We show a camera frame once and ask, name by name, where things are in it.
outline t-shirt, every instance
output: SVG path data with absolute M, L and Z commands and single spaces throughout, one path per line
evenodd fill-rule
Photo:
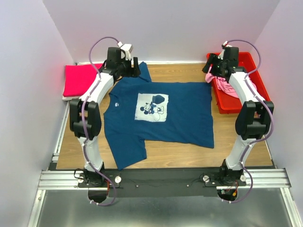
M 118 169 L 146 159 L 145 140 L 214 148 L 211 86 L 152 82 L 145 63 L 138 78 L 123 78 L 109 93 L 105 137 Z

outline white wall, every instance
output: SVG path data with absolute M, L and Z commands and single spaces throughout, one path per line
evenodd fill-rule
M 256 46 L 262 55 L 259 72 L 275 104 L 275 130 L 268 145 L 278 167 L 286 167 L 303 218 L 302 12 L 302 0 L 281 0 Z
M 73 63 L 41 0 L 0 1 L 0 226 L 27 226 L 64 111 Z
M 279 0 L 43 0 L 76 62 L 99 38 L 134 45 L 145 61 L 205 61 L 226 39 L 255 42 Z M 106 58 L 97 47 L 94 60 Z M 242 50 L 250 50 L 241 45 Z

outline mickey mouse print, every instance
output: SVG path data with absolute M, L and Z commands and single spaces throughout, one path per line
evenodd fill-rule
M 135 120 L 164 122 L 167 117 L 169 96 L 165 94 L 138 94 Z

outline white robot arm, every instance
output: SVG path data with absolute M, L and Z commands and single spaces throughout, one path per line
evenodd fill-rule
M 70 102 L 70 128 L 78 137 L 78 141 L 84 149 L 86 136 L 81 120 L 81 106 L 86 101 L 85 110 L 87 115 L 86 126 L 89 133 L 89 140 L 86 142 L 86 154 L 97 170 L 103 166 L 103 160 L 100 156 L 98 147 L 98 134 L 101 130 L 101 118 L 99 108 L 102 99 L 108 90 L 114 85 L 120 76 L 122 77 L 138 77 L 140 70 L 138 66 L 138 59 L 134 58 L 134 67 L 132 68 L 131 51 L 133 47 L 131 44 L 118 43 L 118 47 L 110 47 L 107 52 L 107 60 L 99 69 L 99 75 L 90 86 L 90 88 L 79 99 L 73 99 Z M 85 162 L 85 169 L 94 172 L 95 170 Z
M 219 54 L 211 54 L 203 72 L 216 77 L 225 78 L 235 89 L 242 104 L 242 109 L 237 117 L 235 128 L 238 134 L 230 155 L 223 161 L 220 167 L 219 178 L 221 182 L 234 182 L 243 174 L 244 163 L 254 146 L 254 141 L 261 139 L 268 133 L 270 117 L 267 110 L 260 103 L 268 107 L 271 113 L 274 104 L 257 92 L 247 72 L 239 67 L 239 48 L 230 45 L 222 45 L 223 51 Z

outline pink cloth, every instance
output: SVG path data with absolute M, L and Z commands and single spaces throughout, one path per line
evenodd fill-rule
M 209 71 L 205 76 L 205 80 L 207 83 L 210 83 L 213 79 L 215 79 L 215 83 L 217 83 L 219 90 L 222 90 L 224 93 L 226 93 L 232 97 L 239 98 L 235 89 L 233 89 L 232 86 L 229 83 L 227 83 L 224 78 L 215 77 L 211 73 L 209 73 Z

